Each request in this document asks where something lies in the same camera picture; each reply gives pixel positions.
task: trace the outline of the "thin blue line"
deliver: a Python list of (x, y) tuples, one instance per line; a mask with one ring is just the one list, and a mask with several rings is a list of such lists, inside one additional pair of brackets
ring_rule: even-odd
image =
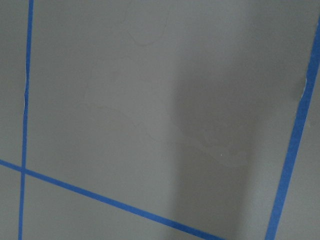
[(120, 201), (113, 200), (111, 198), (99, 195), (99, 194), (94, 193), (92, 191), (85, 190), (83, 188), (71, 185), (71, 184), (66, 183), (66, 182), (54, 179), (52, 177), (43, 175), (41, 173), (29, 170), (29, 169), (24, 169), (23, 170), (21, 167), (15, 165), (15, 164), (9, 163), (7, 161), (3, 161), (1, 159), (0, 159), (0, 165), (5, 166), (5, 167), (10, 168), (10, 169), (13, 169), (13, 170), (16, 170), (16, 171), (20, 171), (20, 172), (24, 171), (24, 173), (26, 175), (32, 176), (32, 177), (37, 178), (39, 180), (45, 181), (47, 183), (50, 183), (50, 184), (53, 184), (53, 185), (56, 185), (56, 186), (59, 186), (61, 188), (67, 189), (67, 190), (75, 192), (75, 193), (81, 194), (81, 195), (89, 197), (91, 199), (98, 200), (98, 201), (100, 201), (102, 203), (111, 205), (113, 207), (116, 207), (118, 209), (122, 209), (122, 210), (124, 210), (126, 212), (129, 212), (129, 213), (132, 213), (132, 214), (135, 214), (135, 215), (139, 215), (139, 216), (141, 216), (143, 218), (155, 221), (157, 223), (166, 225), (168, 227), (177, 229), (179, 231), (194, 235), (194, 236), (199, 237), (201, 239), (205, 239), (205, 240), (224, 240), (223, 238), (220, 238), (218, 236), (214, 236), (214, 235), (212, 235), (210, 233), (195, 229), (193, 227), (181, 224), (181, 223), (176, 222), (176, 221), (172, 221), (172, 220), (164, 218), (162, 216), (155, 215), (155, 214), (150, 213), (148, 211), (141, 210), (141, 209), (136, 208), (134, 206), (127, 205), (127, 204), (122, 203)]
[(26, 182), (26, 160), (27, 160), (27, 133), (28, 133), (28, 106), (29, 106), (29, 79), (30, 79), (30, 58), (31, 58), (31, 38), (33, 20), (34, 1), (29, 0), (28, 8), (28, 27), (26, 35), (26, 54), (25, 54), (25, 90), (24, 90), (24, 111), (23, 111), (23, 131), (22, 131), (22, 163), (20, 181), (20, 205), (19, 205), (19, 225), (18, 240), (22, 240), (24, 201), (25, 201), (25, 182)]
[(285, 204), (289, 183), (292, 172), (294, 170), (295, 161), (297, 158), (300, 141), (304, 131), (304, 126), (314, 90), (318, 68), (320, 63), (320, 18), (316, 29), (313, 47), (310, 56), (308, 70), (306, 72), (306, 83), (302, 98), (300, 100), (294, 126), (291, 133), (291, 138), (285, 157), (278, 189), (276, 192), (269, 225), (265, 234), (265, 240), (274, 240), (276, 237), (281, 213)]

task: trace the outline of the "thick blue line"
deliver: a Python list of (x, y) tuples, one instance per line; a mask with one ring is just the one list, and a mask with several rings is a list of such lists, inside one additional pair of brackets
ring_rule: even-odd
[(214, 236), (214, 235), (209, 234), (207, 232), (195, 229), (195, 228), (190, 227), (190, 226), (186, 226), (184, 224), (181, 224), (181, 223), (176, 222), (176, 221), (172, 221), (172, 220), (164, 218), (162, 216), (155, 215), (155, 214), (150, 213), (148, 211), (141, 210), (141, 209), (136, 208), (134, 206), (127, 205), (125, 203), (122, 203), (122, 202), (113, 200), (111, 198), (99, 195), (99, 194), (94, 193), (92, 191), (88, 191), (88, 190), (85, 190), (83, 188), (68, 184), (66, 182), (63, 182), (63, 181), (54, 179), (52, 177), (43, 175), (41, 173), (29, 170), (29, 169), (24, 169), (23, 170), (21, 167), (15, 165), (15, 164), (9, 163), (7, 161), (3, 161), (1, 159), (0, 159), (0, 165), (5, 166), (5, 167), (10, 168), (10, 169), (13, 169), (13, 170), (16, 170), (16, 171), (20, 171), (20, 172), (24, 171), (24, 173), (26, 175), (32, 176), (32, 177), (37, 178), (39, 180), (45, 181), (47, 183), (50, 183), (50, 184), (53, 184), (53, 185), (56, 185), (56, 186), (59, 186), (61, 188), (67, 189), (67, 190), (75, 192), (75, 193), (81, 194), (81, 195), (89, 197), (91, 199), (98, 200), (98, 201), (100, 201), (102, 203), (111, 205), (111, 206), (116, 207), (118, 209), (122, 209), (122, 210), (124, 210), (126, 212), (129, 212), (129, 213), (132, 213), (132, 214), (139, 215), (139, 216), (141, 216), (143, 218), (155, 221), (157, 223), (160, 223), (160, 224), (166, 225), (168, 227), (180, 230), (182, 232), (194, 235), (194, 236), (199, 237), (201, 239), (205, 239), (205, 240), (224, 240), (223, 238), (220, 238), (218, 236)]
[(27, 27), (27, 35), (26, 35), (26, 54), (25, 54), (25, 90), (24, 90), (24, 111), (23, 111), (23, 132), (22, 132), (22, 161), (21, 161), (22, 163), (21, 163), (21, 181), (20, 181), (18, 240), (22, 240), (23, 219), (24, 219), (25, 181), (26, 181), (25, 169), (26, 169), (26, 159), (27, 159), (29, 79), (30, 79), (33, 8), (34, 8), (34, 1), (29, 0), (28, 27)]
[(265, 234), (265, 240), (274, 240), (276, 237), (281, 213), (285, 204), (289, 183), (292, 172), (294, 170), (295, 161), (297, 158), (300, 141), (305, 127), (305, 122), (309, 110), (312, 93), (314, 90), (318, 68), (320, 63), (320, 18), (316, 29), (313, 47), (310, 56), (308, 70), (306, 72), (306, 83), (302, 98), (300, 100), (294, 126), (291, 133), (291, 138), (285, 157), (278, 189), (276, 192), (269, 225)]

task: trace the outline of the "gray floor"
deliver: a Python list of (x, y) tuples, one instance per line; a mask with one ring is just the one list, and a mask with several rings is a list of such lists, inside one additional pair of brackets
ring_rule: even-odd
[[(28, 3), (4, 3), (0, 159), (20, 166)], [(26, 167), (226, 240), (264, 239), (319, 13), (319, 1), (35, 1)], [(319, 94), (318, 81), (277, 240), (320, 234)], [(0, 236), (17, 239), (20, 174), (0, 171)], [(199, 239), (31, 176), (23, 227), (24, 240)]]

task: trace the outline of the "blue line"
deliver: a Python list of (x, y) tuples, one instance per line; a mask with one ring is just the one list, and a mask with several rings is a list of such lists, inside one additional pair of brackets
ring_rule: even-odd
[(127, 205), (127, 204), (122, 203), (120, 201), (113, 200), (111, 198), (108, 198), (108, 197), (99, 195), (97, 193), (94, 193), (92, 191), (88, 191), (88, 190), (85, 190), (83, 188), (68, 184), (66, 182), (63, 182), (63, 181), (54, 179), (52, 177), (43, 175), (41, 173), (29, 170), (29, 169), (24, 169), (23, 170), (21, 167), (15, 165), (15, 164), (9, 163), (7, 161), (3, 161), (1, 159), (0, 159), (0, 165), (5, 166), (5, 167), (10, 168), (10, 169), (13, 169), (13, 170), (16, 170), (16, 171), (20, 171), (20, 172), (24, 171), (24, 173), (26, 175), (32, 176), (32, 177), (37, 178), (39, 180), (45, 181), (47, 183), (50, 183), (50, 184), (53, 184), (53, 185), (56, 185), (56, 186), (59, 186), (61, 188), (67, 189), (67, 190), (75, 192), (75, 193), (81, 194), (81, 195), (89, 197), (91, 199), (98, 200), (98, 201), (100, 201), (102, 203), (111, 205), (113, 207), (116, 207), (118, 209), (122, 209), (122, 210), (124, 210), (126, 212), (129, 212), (129, 213), (132, 213), (132, 214), (135, 214), (135, 215), (139, 215), (139, 216), (141, 216), (143, 218), (155, 221), (157, 223), (160, 223), (160, 224), (166, 225), (168, 227), (180, 230), (182, 232), (194, 235), (194, 236), (199, 237), (201, 239), (205, 239), (205, 240), (224, 240), (223, 238), (220, 238), (218, 236), (214, 236), (214, 235), (209, 234), (207, 232), (195, 229), (193, 227), (181, 224), (181, 223), (176, 222), (176, 221), (172, 221), (172, 220), (164, 218), (162, 216), (155, 215), (155, 214), (150, 213), (148, 211), (141, 210), (141, 209), (136, 208), (134, 206)]
[(274, 240), (276, 237), (281, 213), (285, 204), (289, 183), (292, 172), (294, 170), (295, 161), (297, 158), (300, 141), (304, 131), (304, 126), (309, 110), (312, 93), (314, 90), (318, 68), (320, 63), (320, 18), (316, 29), (313, 47), (310, 56), (308, 70), (306, 72), (306, 83), (302, 98), (300, 100), (294, 126), (291, 133), (291, 138), (285, 157), (278, 189), (276, 192), (269, 225), (265, 234), (265, 240)]
[(27, 132), (28, 132), (28, 106), (29, 106), (29, 79), (30, 79), (30, 58), (31, 58), (31, 37), (33, 20), (34, 1), (29, 0), (28, 25), (26, 35), (26, 54), (25, 54), (25, 90), (24, 90), (24, 111), (23, 111), (23, 130), (22, 130), (22, 163), (20, 181), (20, 205), (19, 205), (19, 225), (18, 240), (22, 240), (24, 201), (25, 201), (25, 182), (26, 182), (26, 160), (27, 160)]

